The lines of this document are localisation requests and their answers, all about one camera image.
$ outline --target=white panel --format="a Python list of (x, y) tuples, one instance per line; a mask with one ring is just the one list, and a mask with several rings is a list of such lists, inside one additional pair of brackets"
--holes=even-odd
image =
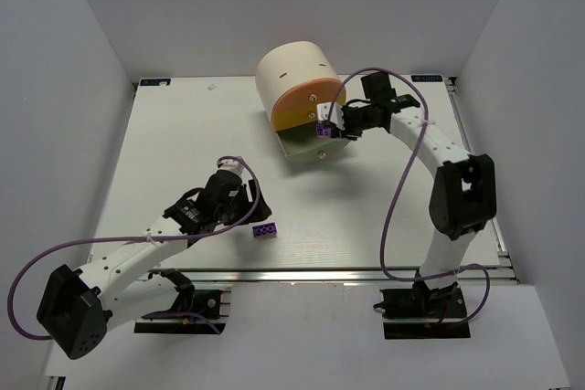
[[(399, 94), (409, 89), (394, 81)], [(461, 146), (445, 86), (417, 83), (437, 126)], [(349, 98), (363, 97), (359, 79)], [(337, 156), (287, 163), (266, 117), (254, 78), (172, 79), (140, 87), (99, 228), (101, 236), (144, 230), (192, 187), (216, 171), (221, 155), (244, 157), (257, 173), (279, 236), (258, 240), (251, 226), (204, 239), (165, 262), (182, 269), (378, 267), (384, 218), (410, 150), (384, 130), (370, 130)], [(417, 267), (431, 244), (433, 178), (412, 168), (388, 234), (386, 261)], [(96, 246), (102, 256), (118, 244)], [(465, 262), (497, 265), (492, 229), (472, 243)]]
[[(94, 232), (132, 86), (86, 0), (0, 0), (0, 11), (0, 369), (3, 388), (30, 389), (48, 343), (12, 330), (5, 295), (37, 253)], [(31, 332), (43, 333), (50, 271), (86, 254), (64, 251), (23, 279), (16, 315)]]
[(253, 75), (271, 49), (313, 41), (338, 73), (367, 65), (458, 73), (497, 0), (89, 0), (141, 76)]
[(493, 155), (499, 218), (574, 388), (585, 388), (585, 0), (501, 0), (460, 78), (473, 144)]
[[(468, 306), (483, 287), (463, 288)], [(467, 340), (384, 340), (375, 286), (237, 285), (226, 330), (134, 334), (126, 324), (87, 357), (54, 345), (65, 390), (548, 390), (568, 385), (532, 287), (495, 287)]]

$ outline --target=metal frame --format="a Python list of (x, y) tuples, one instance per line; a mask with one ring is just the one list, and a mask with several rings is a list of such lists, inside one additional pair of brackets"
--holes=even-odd
[[(449, 100), (452, 105), (453, 115), (459, 127), (463, 139), (463, 145), (469, 151), (472, 151), (469, 144), (467, 134), (463, 127), (461, 114), (456, 104), (456, 88), (450, 79), (444, 81), (445, 88), (449, 95)], [(490, 277), (494, 284), (515, 284), (518, 283), (514, 268), (508, 257), (507, 250), (505, 247), (504, 240), (500, 231), (500, 227), (497, 223), (497, 219), (488, 222), (489, 227), (492, 229), (495, 237), (498, 256), (499, 266), (488, 267)], [(93, 255), (94, 246), (91, 246), (90, 255), (88, 262), (91, 262)], [(415, 269), (394, 269), (388, 267), (390, 272), (402, 277), (414, 277)], [(345, 283), (345, 284), (364, 284), (374, 283), (383, 284), (385, 288), (388, 285), (405, 285), (407, 283), (396, 282), (389, 280), (384, 276), (381, 270), (378, 269), (273, 269), (273, 270), (217, 270), (217, 269), (182, 269), (181, 270), (186, 276), (188, 276), (194, 283), (201, 284), (201, 287), (208, 288), (209, 282), (216, 284), (223, 284), (222, 287), (228, 289), (231, 284), (238, 282), (331, 282), (331, 283)], [(460, 283), (469, 284), (482, 284), (484, 283), (484, 274), (480, 270), (470, 270), (461, 273), (458, 276)]]
[(38, 390), (63, 390), (65, 376), (43, 376), (38, 383)]
[[(457, 88), (455, 84), (452, 82), (451, 79), (445, 80), (445, 87), (447, 88), (447, 94), (449, 95), (449, 101), (451, 102), (451, 107), (453, 110), (453, 114), (455, 115), (455, 120), (457, 121), (457, 126), (459, 127), (459, 132), (461, 133), (461, 137), (463, 139), (463, 146), (467, 151), (473, 151), (472, 146), (469, 143), (469, 138), (467, 137), (467, 133), (465, 132), (465, 128), (463, 127), (463, 121), (461, 118), (461, 113), (457, 108)], [(492, 232), (495, 236), (495, 241), (497, 243), (498, 251), (507, 251), (507, 248), (504, 243), (504, 238), (502, 237), (502, 230), (500, 229), (500, 225), (497, 222), (497, 218), (488, 222), (489, 227), (492, 229)]]

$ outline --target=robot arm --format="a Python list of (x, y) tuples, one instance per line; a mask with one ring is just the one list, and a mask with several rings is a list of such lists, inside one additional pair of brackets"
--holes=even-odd
[[(384, 128), (414, 150), (424, 123), (420, 104), (410, 95), (397, 96), (388, 75), (362, 78), (366, 105), (331, 103), (317, 106), (317, 135), (357, 140), (364, 130)], [(431, 247), (419, 269), (421, 276), (457, 270), (476, 233), (495, 216), (494, 162), (471, 155), (430, 124), (420, 145), (419, 159), (434, 176), (429, 213), (435, 226)], [(451, 294), (456, 276), (425, 280), (426, 300)]]
[[(248, 198), (241, 178), (243, 166), (225, 161), (218, 167), (205, 188), (188, 191), (167, 208), (142, 233), (144, 241), (126, 243), (75, 270), (63, 265), (51, 273), (37, 319), (70, 359), (93, 350), (108, 330), (149, 312), (176, 311), (176, 305), (193, 296), (190, 280), (175, 269), (152, 272), (146, 281), (136, 280), (198, 241), (188, 236), (234, 224), (251, 210), (255, 198)], [(253, 181), (250, 189), (253, 197), (259, 196)], [(270, 215), (260, 194), (254, 212), (241, 224), (263, 221)], [(171, 240), (181, 236), (186, 238)]]

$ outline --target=small purple block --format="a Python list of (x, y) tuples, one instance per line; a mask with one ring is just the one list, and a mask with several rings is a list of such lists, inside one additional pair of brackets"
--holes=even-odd
[(317, 123), (317, 137), (331, 137), (331, 128), (325, 127), (323, 123)]
[(266, 223), (259, 226), (252, 226), (252, 232), (254, 237), (275, 237), (276, 236), (276, 224)]

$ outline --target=purple cable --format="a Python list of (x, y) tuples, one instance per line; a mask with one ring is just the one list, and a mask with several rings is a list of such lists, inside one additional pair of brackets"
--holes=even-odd
[(416, 160), (417, 155), (419, 154), (420, 146), (422, 145), (422, 140), (424, 139), (424, 135), (427, 132), (427, 127), (429, 125), (429, 104), (422, 96), (422, 93), (420, 93), (420, 90), (417, 89), (417, 87), (414, 84), (412, 84), (412, 82), (408, 81), (402, 75), (395, 73), (395, 72), (388, 70), (388, 69), (383, 69), (383, 68), (363, 68), (360, 70), (356, 70), (354, 73), (352, 73), (346, 79), (343, 80), (343, 82), (339, 86), (339, 89), (337, 89), (337, 92), (335, 93), (333, 100), (331, 101), (331, 108), (329, 109), (329, 114), (327, 115), (327, 121), (331, 121), (331, 115), (333, 114), (333, 107), (334, 107), (334, 104), (339, 99), (339, 95), (341, 94), (341, 90), (344, 89), (346, 84), (351, 79), (353, 79), (354, 77), (356, 77), (360, 73), (365, 73), (365, 72), (386, 73), (387, 75), (390, 75), (391, 77), (394, 77), (394, 78), (399, 79), (402, 82), (404, 82), (407, 86), (409, 86), (416, 93), (417, 97), (419, 98), (420, 103), (422, 104), (423, 117), (424, 117), (424, 121), (422, 122), (422, 126), (420, 128), (419, 138), (417, 139), (417, 142), (414, 145), (414, 148), (412, 150), (412, 154), (410, 155), (410, 158), (406, 163), (404, 171), (402, 172), (402, 176), (400, 177), (399, 183), (396, 186), (396, 191), (394, 192), (394, 195), (392, 196), (392, 201), (390, 202), (390, 207), (388, 208), (388, 213), (386, 214), (386, 220), (384, 221), (384, 226), (382, 228), (382, 238), (380, 239), (380, 252), (379, 252), (380, 268), (382, 269), (382, 272), (386, 275), (387, 278), (392, 279), (392, 280), (396, 280), (399, 282), (421, 282), (424, 280), (445, 278), (445, 277), (451, 276), (453, 274), (457, 275), (458, 273), (467, 271), (468, 269), (480, 269), (485, 275), (485, 294), (484, 294), (484, 297), (482, 298), (482, 301), (480, 302), (479, 306), (477, 307), (477, 309), (474, 312), (472, 312), (470, 315), (468, 315), (467, 317), (465, 317), (464, 319), (462, 319), (460, 321), (457, 321), (455, 323), (450, 323), (450, 325), (453, 326), (453, 325), (467, 323), (469, 320), (471, 320), (473, 317), (475, 317), (482, 310), (485, 303), (487, 302), (487, 297), (490, 293), (490, 289), (491, 289), (490, 275), (484, 266), (479, 265), (479, 264), (469, 264), (469, 265), (464, 265), (464, 266), (460, 267), (459, 269), (445, 271), (444, 273), (431, 274), (429, 276), (415, 276), (413, 278), (402, 278), (402, 277), (394, 276), (393, 274), (391, 274), (388, 271), (388, 268), (386, 267), (386, 261), (385, 261), (386, 238), (388, 236), (388, 229), (390, 227), (390, 220), (392, 219), (392, 216), (394, 215), (394, 210), (396, 209), (396, 205), (399, 201), (400, 193), (402, 192), (404, 184), (406, 183), (406, 179), (409, 176), (410, 168), (412, 168), (412, 165), (414, 164), (414, 161)]
[[(223, 157), (219, 157), (218, 162), (223, 162), (224, 160), (233, 160), (233, 161), (241, 163), (242, 166), (244, 168), (246, 168), (248, 173), (250, 173), (252, 180), (254, 181), (254, 184), (256, 185), (256, 199), (254, 200), (254, 203), (252, 204), (252, 207), (250, 208), (248, 213), (245, 216), (243, 216), (241, 219), (236, 221), (234, 224), (232, 224), (231, 226), (224, 227), (221, 230), (217, 230), (214, 232), (200, 233), (200, 234), (196, 234), (196, 235), (183, 235), (183, 236), (157, 236), (157, 237), (153, 237), (153, 240), (155, 240), (155, 241), (180, 241), (180, 240), (185, 240), (185, 239), (199, 240), (199, 239), (202, 239), (204, 237), (214, 237), (216, 235), (221, 235), (222, 233), (226, 233), (236, 226), (239, 226), (241, 223), (245, 222), (254, 213), (254, 211), (256, 210), (256, 207), (258, 207), (258, 203), (260, 202), (260, 197), (261, 197), (260, 183), (258, 181), (258, 177), (256, 177), (256, 174), (252, 171), (252, 169), (248, 166), (248, 164), (241, 157), (235, 157), (233, 155), (224, 155)], [(76, 247), (76, 246), (81, 246), (84, 244), (100, 244), (100, 243), (104, 243), (104, 242), (128, 242), (128, 243), (130, 243), (130, 242), (144, 242), (144, 237), (90, 237), (90, 238), (85, 238), (85, 239), (76, 239), (74, 241), (65, 242), (63, 244), (59, 244), (55, 247), (49, 248), (49, 249), (43, 251), (42, 253), (36, 255), (34, 258), (30, 259), (27, 262), (27, 264), (20, 271), (18, 271), (18, 274), (16, 274), (16, 277), (15, 277), (14, 281), (12, 282), (12, 285), (10, 285), (10, 290), (8, 291), (8, 300), (7, 300), (8, 320), (12, 324), (12, 327), (15, 328), (15, 331), (17, 331), (23, 337), (28, 338), (29, 340), (35, 340), (35, 341), (40, 341), (40, 342), (46, 341), (46, 340), (52, 340), (52, 337), (49, 335), (35, 335), (34, 333), (30, 333), (30, 332), (26, 331), (22, 326), (20, 326), (20, 324), (16, 320), (16, 316), (15, 316), (16, 287), (18, 286), (18, 283), (20, 283), (20, 280), (25, 276), (27, 271), (29, 271), (33, 265), (35, 265), (37, 262), (39, 262), (45, 256), (48, 256), (51, 253), (54, 253), (56, 251), (62, 250), (63, 248)]]
[(206, 323), (207, 326), (209, 326), (217, 335), (221, 334), (221, 331), (215, 324), (213, 324), (208, 318), (203, 317), (198, 312), (151, 312), (150, 314), (144, 315), (143, 319), (168, 319), (173, 317), (195, 317), (196, 319), (200, 319)]

